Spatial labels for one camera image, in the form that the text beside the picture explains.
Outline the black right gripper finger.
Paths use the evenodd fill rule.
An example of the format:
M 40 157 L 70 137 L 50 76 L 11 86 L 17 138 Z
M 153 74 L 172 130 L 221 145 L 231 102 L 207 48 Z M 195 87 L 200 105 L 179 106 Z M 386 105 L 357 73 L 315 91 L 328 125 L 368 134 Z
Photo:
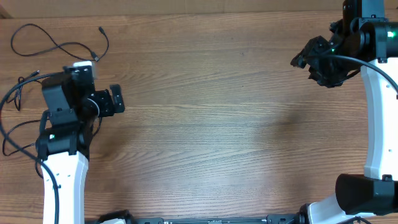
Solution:
M 307 63 L 304 59 L 303 53 L 298 53 L 290 62 L 291 66 L 298 68 L 305 68 Z
M 328 41 L 322 37 L 314 37 L 308 41 L 306 46 L 303 48 L 303 56 L 319 55 L 328 50 Z

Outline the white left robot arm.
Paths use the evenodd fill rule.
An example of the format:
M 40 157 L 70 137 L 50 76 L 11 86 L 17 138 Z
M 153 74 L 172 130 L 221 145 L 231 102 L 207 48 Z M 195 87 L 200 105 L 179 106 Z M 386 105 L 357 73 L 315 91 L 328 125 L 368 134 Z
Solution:
M 96 91 L 94 86 L 46 84 L 48 110 L 35 146 L 44 177 L 44 223 L 84 223 L 84 189 L 93 123 L 125 110 L 119 85 Z

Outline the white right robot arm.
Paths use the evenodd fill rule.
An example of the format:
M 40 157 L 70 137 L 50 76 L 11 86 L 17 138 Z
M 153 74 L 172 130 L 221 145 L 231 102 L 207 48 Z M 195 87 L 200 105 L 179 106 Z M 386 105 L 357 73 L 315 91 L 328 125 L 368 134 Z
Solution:
M 330 40 L 312 38 L 291 61 L 333 88 L 360 74 L 368 105 L 363 174 L 341 174 L 328 198 L 304 205 L 296 223 L 365 222 L 397 212 L 397 23 L 378 16 L 341 19 Z

